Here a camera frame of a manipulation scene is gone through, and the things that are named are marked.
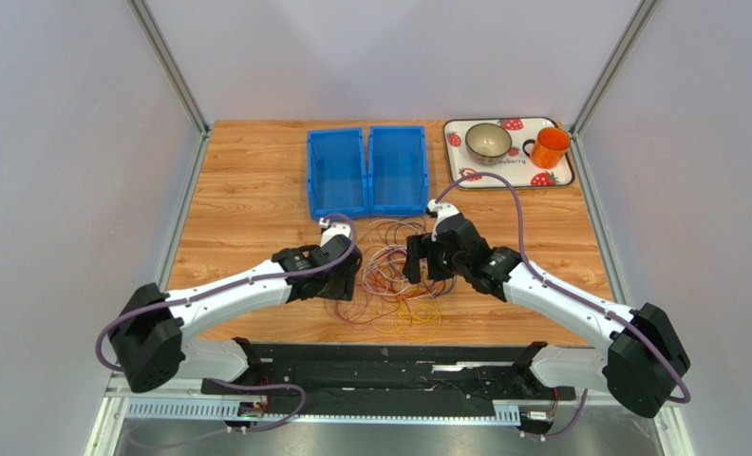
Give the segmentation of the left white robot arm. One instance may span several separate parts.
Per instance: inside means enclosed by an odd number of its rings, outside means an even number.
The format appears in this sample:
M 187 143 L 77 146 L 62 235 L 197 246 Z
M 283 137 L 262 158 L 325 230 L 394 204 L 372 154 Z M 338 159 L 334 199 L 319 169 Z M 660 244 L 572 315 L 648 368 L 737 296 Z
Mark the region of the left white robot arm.
M 247 369 L 236 343 L 199 354 L 195 338 L 227 320 L 295 300 L 350 300 L 362 253 L 345 234 L 320 244 L 283 249 L 252 269 L 195 288 L 164 292 L 140 286 L 120 315 L 99 336 L 109 342 L 129 389 L 146 393 L 175 377 L 211 376 L 216 360 L 221 380 L 236 380 Z

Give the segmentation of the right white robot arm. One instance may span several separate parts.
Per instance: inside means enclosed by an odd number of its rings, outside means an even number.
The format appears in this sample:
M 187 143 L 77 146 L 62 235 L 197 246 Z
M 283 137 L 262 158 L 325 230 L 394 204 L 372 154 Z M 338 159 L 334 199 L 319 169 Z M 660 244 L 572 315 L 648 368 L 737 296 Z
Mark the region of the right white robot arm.
M 690 360 L 667 313 L 638 309 L 584 292 L 545 272 L 522 253 L 492 247 L 461 213 L 433 232 L 406 240 L 405 278 L 463 278 L 476 292 L 547 317 L 588 342 L 586 348 L 549 343 L 522 364 L 545 387 L 609 393 L 621 406 L 653 418 L 689 371 Z

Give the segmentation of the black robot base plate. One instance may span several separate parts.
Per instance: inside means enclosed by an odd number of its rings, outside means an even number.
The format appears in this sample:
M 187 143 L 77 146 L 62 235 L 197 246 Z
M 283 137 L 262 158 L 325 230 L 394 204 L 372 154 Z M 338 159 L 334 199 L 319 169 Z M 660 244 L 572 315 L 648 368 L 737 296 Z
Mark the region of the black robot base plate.
M 496 400 L 573 401 L 517 366 L 520 346 L 249 343 L 241 386 L 274 386 L 267 412 L 301 416 L 488 417 Z

